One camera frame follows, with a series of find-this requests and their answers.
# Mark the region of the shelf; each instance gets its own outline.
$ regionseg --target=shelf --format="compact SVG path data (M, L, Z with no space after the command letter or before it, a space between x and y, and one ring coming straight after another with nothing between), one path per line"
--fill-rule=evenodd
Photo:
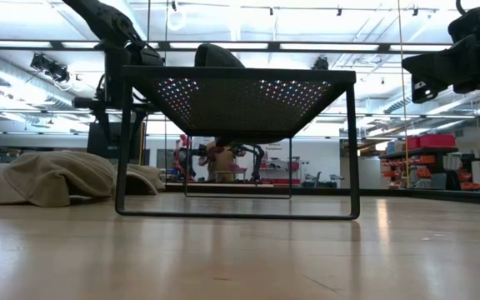
M293 138L357 81L355 72L123 66L121 76L192 137Z
M418 149L413 149L413 150L408 150L408 156L412 155L419 155L419 154L448 154L448 153L455 153L458 152L458 149L455 147L450 147L450 148L435 148L435 147L429 147L429 148L418 148ZM390 153L390 154L385 154L379 156L379 158L384 159L384 158L404 158L406 157L405 152L397 152L397 153Z

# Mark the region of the white wall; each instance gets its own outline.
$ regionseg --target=white wall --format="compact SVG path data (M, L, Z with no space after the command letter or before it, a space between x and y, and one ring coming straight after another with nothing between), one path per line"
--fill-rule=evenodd
M340 188L350 188L349 157L340 157ZM360 188L386 188L386 180L381 177L381 161L379 158L358 158L358 183Z

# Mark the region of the glossy floor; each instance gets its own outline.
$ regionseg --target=glossy floor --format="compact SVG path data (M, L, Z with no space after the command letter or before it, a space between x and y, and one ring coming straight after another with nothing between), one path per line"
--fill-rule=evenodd
M343 213L345 197L295 197ZM139 198L256 213L287 200ZM480 205L362 198L356 222L121 217L111 203L0 206L0 299L480 299Z

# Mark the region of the led light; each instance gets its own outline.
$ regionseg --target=led light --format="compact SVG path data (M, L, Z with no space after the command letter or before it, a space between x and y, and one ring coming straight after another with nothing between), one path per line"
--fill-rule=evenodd
M322 43L282 43L283 50L333 50L333 51L376 51L379 45L367 44L322 44Z
M8 48L51 48L49 42L0 41L0 47Z
M451 45L402 45L403 51L437 52L450 48ZM401 51L401 46L390 46L390 51Z

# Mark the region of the storage rack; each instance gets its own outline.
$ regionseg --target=storage rack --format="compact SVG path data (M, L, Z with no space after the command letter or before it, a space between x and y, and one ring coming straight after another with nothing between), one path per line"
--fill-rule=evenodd
M455 147L422 147L408 151L408 158L410 159L413 156L433 156L434 162L411 162L409 165L411 166L425 166L428 173L432 176L436 173L445 173L446 169L443 166L443 157L448 153L455 153L458 152L458 149ZM400 182L399 185L394 184L390 186L390 188L401 188L403 185L403 179L409 174L406 174L406 164L407 164L407 154L405 152L395 152L385 154L379 157L381 159L381 163L384 163L386 167L386 162L388 162L387 166L390 168L389 171L384 171L383 174L386 175L393 175L393 176L386 176L390 177L391 183Z

